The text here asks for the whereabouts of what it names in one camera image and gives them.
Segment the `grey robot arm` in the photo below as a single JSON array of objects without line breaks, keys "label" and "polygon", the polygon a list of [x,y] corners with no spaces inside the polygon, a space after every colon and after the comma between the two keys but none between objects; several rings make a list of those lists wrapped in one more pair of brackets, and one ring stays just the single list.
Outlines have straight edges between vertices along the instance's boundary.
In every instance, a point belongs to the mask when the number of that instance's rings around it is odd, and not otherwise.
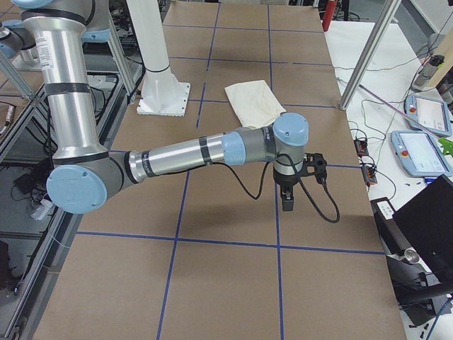
[{"label": "grey robot arm", "polygon": [[46,186],[52,202],[68,213],[86,214],[147,178],[179,174],[215,162],[229,166],[271,162],[277,182],[290,191],[304,172],[309,125],[297,113],[282,113],[269,126],[196,137],[175,122],[139,117],[119,129],[121,152],[99,141],[81,38],[107,26],[107,1],[18,1],[25,28],[34,37],[45,93],[57,136],[54,169]]}]

